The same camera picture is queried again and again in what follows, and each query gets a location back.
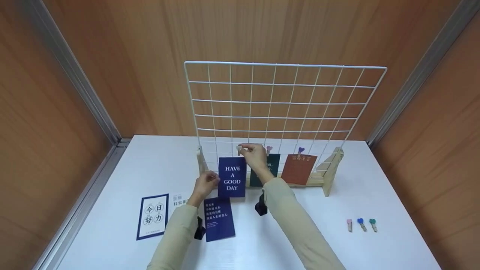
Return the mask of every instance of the beige long-sleeve shirt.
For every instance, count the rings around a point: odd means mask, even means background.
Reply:
[[[264,185],[265,204],[307,270],[345,269],[295,194],[281,178]],[[177,208],[147,270],[179,270],[197,227],[197,208]]]

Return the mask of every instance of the person's left hand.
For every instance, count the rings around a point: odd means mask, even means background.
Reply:
[[[197,181],[195,181],[195,188],[187,204],[199,207],[202,201],[218,185],[218,182],[220,182],[220,178],[215,172],[207,171],[202,173],[200,177],[197,178]]]

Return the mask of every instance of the navy blue card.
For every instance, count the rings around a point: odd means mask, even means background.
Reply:
[[[219,197],[245,197],[247,162],[244,157],[219,158],[218,176]]]
[[[207,242],[235,236],[229,198],[206,199],[204,208]]]
[[[278,166],[280,164],[280,154],[269,154],[267,156],[267,166],[270,172],[273,174],[274,177],[278,175]],[[252,170],[250,173],[250,187],[258,186],[262,187],[262,182],[258,175]]]

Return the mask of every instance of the white wire grid panel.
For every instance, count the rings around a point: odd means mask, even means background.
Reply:
[[[222,61],[186,61],[184,68],[208,168],[218,171],[218,158],[236,156],[240,143],[260,143],[281,154],[279,172],[299,147],[318,156],[314,172],[343,146],[387,71]]]

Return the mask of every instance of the pink heart clothespin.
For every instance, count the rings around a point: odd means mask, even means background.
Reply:
[[[237,145],[238,156],[240,156],[240,150],[241,150],[242,148],[243,148],[242,146]]]
[[[268,155],[270,155],[270,151],[272,151],[273,147],[267,146],[266,148],[267,148],[267,157],[268,157]]]
[[[347,224],[348,224],[348,231],[349,232],[352,232],[352,220],[347,220]]]

